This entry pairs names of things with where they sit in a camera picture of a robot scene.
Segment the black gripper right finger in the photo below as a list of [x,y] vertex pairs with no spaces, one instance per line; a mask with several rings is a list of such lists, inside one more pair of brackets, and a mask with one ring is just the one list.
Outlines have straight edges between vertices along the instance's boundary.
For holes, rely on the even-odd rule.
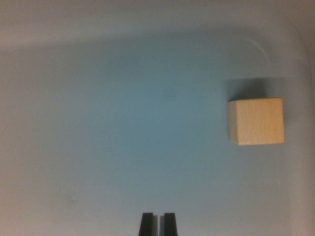
[[173,212],[160,216],[159,236],[177,236],[176,215]]

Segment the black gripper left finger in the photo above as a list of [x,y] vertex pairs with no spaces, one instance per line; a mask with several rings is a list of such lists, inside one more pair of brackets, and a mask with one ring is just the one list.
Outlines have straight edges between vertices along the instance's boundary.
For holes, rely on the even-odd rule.
[[158,235],[158,216],[152,212],[142,214],[139,228],[139,236],[157,236]]

